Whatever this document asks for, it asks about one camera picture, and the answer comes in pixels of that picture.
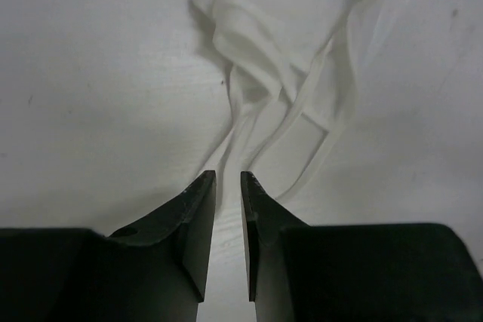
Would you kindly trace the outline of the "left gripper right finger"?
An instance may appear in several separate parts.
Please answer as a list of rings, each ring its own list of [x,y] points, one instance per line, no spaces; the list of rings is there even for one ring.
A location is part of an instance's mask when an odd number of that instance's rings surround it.
[[[241,174],[258,321],[480,321],[482,279],[446,225],[308,225]]]

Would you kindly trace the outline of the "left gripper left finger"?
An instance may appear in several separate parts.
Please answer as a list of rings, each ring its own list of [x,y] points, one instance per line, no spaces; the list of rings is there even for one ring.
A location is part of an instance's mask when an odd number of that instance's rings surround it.
[[[3,321],[194,321],[204,300],[216,175],[109,236],[1,231]]]

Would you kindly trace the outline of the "white tank top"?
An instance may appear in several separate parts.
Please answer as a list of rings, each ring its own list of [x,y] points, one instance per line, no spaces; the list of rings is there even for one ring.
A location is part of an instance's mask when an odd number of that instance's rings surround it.
[[[220,160],[221,198],[238,175],[301,118],[320,131],[317,149],[280,195],[311,180],[352,117],[355,80],[370,63],[407,0],[192,0],[213,24],[212,44],[229,64],[232,125],[211,154]]]

